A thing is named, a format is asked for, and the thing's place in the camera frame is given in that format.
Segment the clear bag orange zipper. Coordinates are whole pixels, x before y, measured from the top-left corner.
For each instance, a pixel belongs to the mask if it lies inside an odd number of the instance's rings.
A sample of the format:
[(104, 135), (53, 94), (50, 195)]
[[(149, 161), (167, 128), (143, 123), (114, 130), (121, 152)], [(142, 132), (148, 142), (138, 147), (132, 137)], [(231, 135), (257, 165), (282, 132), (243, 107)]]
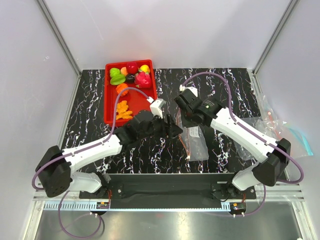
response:
[(199, 126), (184, 127), (180, 110), (177, 112), (176, 125), (182, 129), (182, 133), (178, 137), (185, 149), (186, 160), (189, 162), (207, 161), (209, 152), (201, 128)]

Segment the pink dragon fruit toy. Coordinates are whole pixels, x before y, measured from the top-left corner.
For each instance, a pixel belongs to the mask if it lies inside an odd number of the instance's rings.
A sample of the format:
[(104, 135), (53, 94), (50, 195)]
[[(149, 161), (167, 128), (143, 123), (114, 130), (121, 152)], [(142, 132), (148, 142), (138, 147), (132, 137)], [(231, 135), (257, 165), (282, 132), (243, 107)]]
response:
[(144, 71), (139, 72), (135, 75), (134, 84), (137, 88), (147, 89), (152, 86), (152, 79), (149, 73)]

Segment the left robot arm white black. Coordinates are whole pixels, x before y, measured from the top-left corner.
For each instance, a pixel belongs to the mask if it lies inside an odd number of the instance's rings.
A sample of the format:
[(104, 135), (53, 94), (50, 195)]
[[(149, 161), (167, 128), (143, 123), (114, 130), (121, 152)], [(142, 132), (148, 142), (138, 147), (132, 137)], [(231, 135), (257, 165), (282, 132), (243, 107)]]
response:
[(108, 193), (106, 177), (95, 172), (79, 172), (79, 169), (105, 157), (129, 151), (143, 139), (159, 137), (171, 140), (182, 132), (171, 115), (162, 118), (142, 110), (103, 138), (74, 148), (50, 147), (37, 165), (35, 177), (48, 198), (67, 191), (84, 191), (103, 198)]

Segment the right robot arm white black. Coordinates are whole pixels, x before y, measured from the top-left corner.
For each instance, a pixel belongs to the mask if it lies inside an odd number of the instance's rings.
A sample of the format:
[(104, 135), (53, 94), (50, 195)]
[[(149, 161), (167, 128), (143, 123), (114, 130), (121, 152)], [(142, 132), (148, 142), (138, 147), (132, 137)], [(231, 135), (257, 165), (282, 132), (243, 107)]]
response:
[(255, 185), (273, 187), (289, 164), (291, 143), (264, 135), (213, 97), (201, 100), (194, 87), (183, 88), (174, 99), (180, 109), (183, 127), (207, 126), (244, 147), (256, 163), (234, 174), (220, 187), (222, 198), (237, 199)]

